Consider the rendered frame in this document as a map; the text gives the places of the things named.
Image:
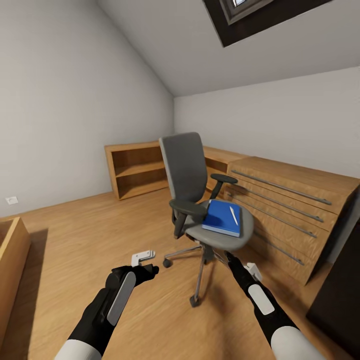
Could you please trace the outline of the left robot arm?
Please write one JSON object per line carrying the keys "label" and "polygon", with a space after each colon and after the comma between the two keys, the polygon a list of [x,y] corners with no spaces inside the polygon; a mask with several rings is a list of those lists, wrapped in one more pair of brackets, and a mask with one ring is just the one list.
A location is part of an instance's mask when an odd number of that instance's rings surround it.
{"label": "left robot arm", "polygon": [[54,360],[101,360],[124,307],[134,289],[154,279],[158,266],[141,262],[154,259],[154,251],[132,255],[131,266],[113,268],[102,288]]}

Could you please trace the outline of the folder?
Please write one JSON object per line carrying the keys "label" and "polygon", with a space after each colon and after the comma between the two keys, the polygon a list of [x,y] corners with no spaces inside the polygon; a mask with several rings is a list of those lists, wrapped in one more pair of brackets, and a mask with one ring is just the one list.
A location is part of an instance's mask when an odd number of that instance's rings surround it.
{"label": "folder", "polygon": [[[237,224],[234,220],[230,207],[234,211]],[[208,214],[204,217],[202,228],[218,233],[236,236],[240,235],[240,206],[223,201],[210,200]]]}

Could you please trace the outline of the swivel chair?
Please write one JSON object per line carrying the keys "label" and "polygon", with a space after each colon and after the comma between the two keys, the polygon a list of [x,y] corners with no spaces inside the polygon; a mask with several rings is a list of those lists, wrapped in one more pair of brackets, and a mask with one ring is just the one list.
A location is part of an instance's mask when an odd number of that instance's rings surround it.
{"label": "swivel chair", "polygon": [[[208,200],[199,204],[208,180],[206,161],[200,134],[184,132],[161,136],[158,140],[168,178],[172,199],[172,222],[175,225],[174,238],[177,240],[186,235],[191,241],[200,244],[195,247],[164,255],[163,266],[171,263],[169,257],[201,251],[201,263],[196,283],[195,295],[189,301],[192,307],[199,304],[198,295],[203,271],[203,265],[213,257],[217,258],[229,269],[228,262],[217,254],[212,247],[223,251],[235,251],[242,248],[251,238],[254,231],[254,218],[244,206],[229,200],[216,199],[224,182],[237,184],[238,180],[229,175],[213,173],[212,179],[217,184]],[[210,200],[239,205],[240,233],[239,237],[202,228],[204,217],[208,215]]]}

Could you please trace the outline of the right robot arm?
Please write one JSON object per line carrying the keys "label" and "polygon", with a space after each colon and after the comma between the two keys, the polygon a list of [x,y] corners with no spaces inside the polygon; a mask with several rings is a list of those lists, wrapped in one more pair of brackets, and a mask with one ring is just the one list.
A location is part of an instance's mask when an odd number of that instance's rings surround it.
{"label": "right robot arm", "polygon": [[263,277],[256,264],[248,262],[243,266],[237,256],[225,254],[233,277],[254,304],[255,317],[276,360],[327,360],[274,301],[275,297],[261,283]]}

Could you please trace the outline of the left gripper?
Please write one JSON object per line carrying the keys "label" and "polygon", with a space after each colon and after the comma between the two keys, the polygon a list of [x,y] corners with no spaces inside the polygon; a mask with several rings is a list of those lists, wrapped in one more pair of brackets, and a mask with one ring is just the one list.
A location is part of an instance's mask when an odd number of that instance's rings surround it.
{"label": "left gripper", "polygon": [[141,283],[154,279],[155,275],[159,272],[158,266],[153,266],[153,264],[148,264],[145,266],[136,266],[136,268],[140,273],[140,280],[137,284],[140,285]]}

